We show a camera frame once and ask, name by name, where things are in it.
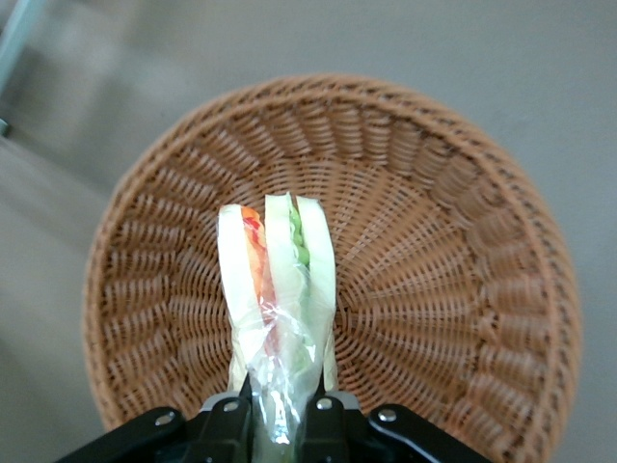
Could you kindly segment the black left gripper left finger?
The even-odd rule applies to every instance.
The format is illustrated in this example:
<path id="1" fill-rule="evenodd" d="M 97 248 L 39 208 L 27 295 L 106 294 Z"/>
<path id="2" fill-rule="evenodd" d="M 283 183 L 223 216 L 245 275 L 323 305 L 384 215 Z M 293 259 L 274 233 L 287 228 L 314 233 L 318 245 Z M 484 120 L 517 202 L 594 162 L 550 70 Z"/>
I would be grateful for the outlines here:
<path id="1" fill-rule="evenodd" d="M 252 401 L 240 392 L 207 399 L 198 415 L 203 419 L 190 446 L 191 462 L 249 462 L 252 457 Z"/>

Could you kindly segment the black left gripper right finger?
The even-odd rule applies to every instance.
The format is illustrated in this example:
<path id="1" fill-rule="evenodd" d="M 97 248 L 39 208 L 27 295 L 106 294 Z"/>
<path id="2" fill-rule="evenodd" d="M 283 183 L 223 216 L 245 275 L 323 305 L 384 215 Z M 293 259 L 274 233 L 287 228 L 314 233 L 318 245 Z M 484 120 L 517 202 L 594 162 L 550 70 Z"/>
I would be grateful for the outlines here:
<path id="1" fill-rule="evenodd" d="M 359 411 L 360 403 L 350 393 L 316 393 L 299 429 L 299 461 L 350 462 L 346 413 Z"/>

